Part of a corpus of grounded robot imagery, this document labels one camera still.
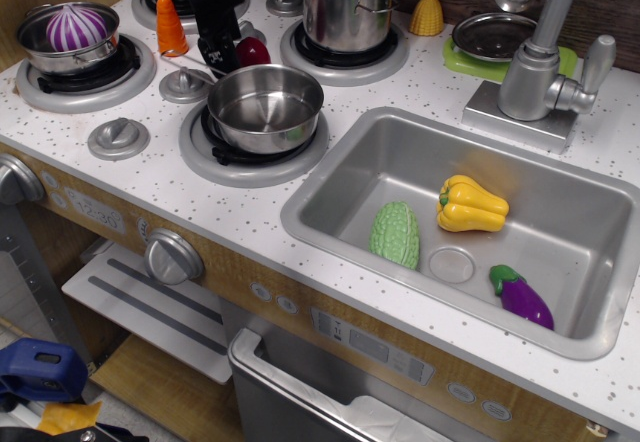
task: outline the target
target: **sink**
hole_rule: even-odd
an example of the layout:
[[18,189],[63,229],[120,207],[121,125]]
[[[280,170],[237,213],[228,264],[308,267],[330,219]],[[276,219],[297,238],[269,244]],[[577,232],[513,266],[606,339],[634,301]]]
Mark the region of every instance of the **sink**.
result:
[[[444,181],[474,178],[510,205],[495,233],[442,230]],[[420,226],[416,270],[368,251],[378,210],[407,202]],[[282,209],[285,230],[319,249],[449,304],[561,356],[614,346],[640,266],[640,189],[611,177],[393,108],[363,114]],[[513,267],[555,328],[501,307],[489,280]]]

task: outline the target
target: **digital display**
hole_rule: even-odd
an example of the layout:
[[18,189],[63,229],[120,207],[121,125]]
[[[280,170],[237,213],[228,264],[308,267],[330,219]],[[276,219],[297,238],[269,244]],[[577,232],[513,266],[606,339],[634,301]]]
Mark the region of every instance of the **digital display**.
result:
[[65,187],[64,191],[76,212],[120,234],[125,233],[126,229],[122,215],[116,209],[69,187]]

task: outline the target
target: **toy onion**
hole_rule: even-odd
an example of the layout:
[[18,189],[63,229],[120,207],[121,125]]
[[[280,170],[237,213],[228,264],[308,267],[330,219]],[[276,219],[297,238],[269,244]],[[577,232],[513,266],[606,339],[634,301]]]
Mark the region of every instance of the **toy onion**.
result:
[[49,20],[47,39],[57,52],[84,49],[107,38],[107,24],[95,10],[66,4]]

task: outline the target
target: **pot handle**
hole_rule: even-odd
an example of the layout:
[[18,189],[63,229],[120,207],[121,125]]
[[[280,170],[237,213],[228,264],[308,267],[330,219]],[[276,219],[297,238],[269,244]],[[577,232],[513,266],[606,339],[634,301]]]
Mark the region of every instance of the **pot handle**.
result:
[[36,5],[35,7],[27,10],[27,13],[24,14],[24,18],[28,19],[29,17],[31,17],[33,14],[37,14],[38,12],[44,10],[44,9],[48,9],[49,7],[53,7],[53,4],[42,4],[42,5]]
[[360,3],[360,0],[358,0],[358,4],[356,5],[356,8],[354,9],[354,12],[356,10],[358,10],[358,8],[360,9],[364,9],[367,12],[371,12],[372,14],[385,14],[387,12],[391,12],[392,10],[397,9],[400,6],[400,2],[398,2],[397,0],[387,0],[387,3],[391,1],[391,7],[387,7],[386,9],[370,9],[369,7],[366,7],[364,5],[362,5]]
[[[111,41],[111,40],[107,40],[104,44],[108,50],[115,50],[116,45]],[[74,54],[73,55],[73,60],[75,61],[76,64],[91,64],[93,62],[100,62],[101,60],[104,60],[102,57],[98,57],[95,59],[83,59],[80,55]]]

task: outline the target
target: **small saucepan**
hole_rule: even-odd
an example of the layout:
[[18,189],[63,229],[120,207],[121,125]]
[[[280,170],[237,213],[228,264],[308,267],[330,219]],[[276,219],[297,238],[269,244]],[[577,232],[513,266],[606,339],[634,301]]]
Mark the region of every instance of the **small saucepan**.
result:
[[277,154],[309,140],[323,102],[322,86],[311,75],[261,64],[218,80],[207,107],[230,145],[254,154]]
[[76,75],[93,68],[115,54],[118,46],[118,14],[106,5],[72,2],[73,6],[97,12],[104,19],[107,36],[96,44],[77,50],[56,51],[47,38],[47,24],[64,5],[38,7],[27,14],[16,37],[26,50],[31,65],[45,74]]

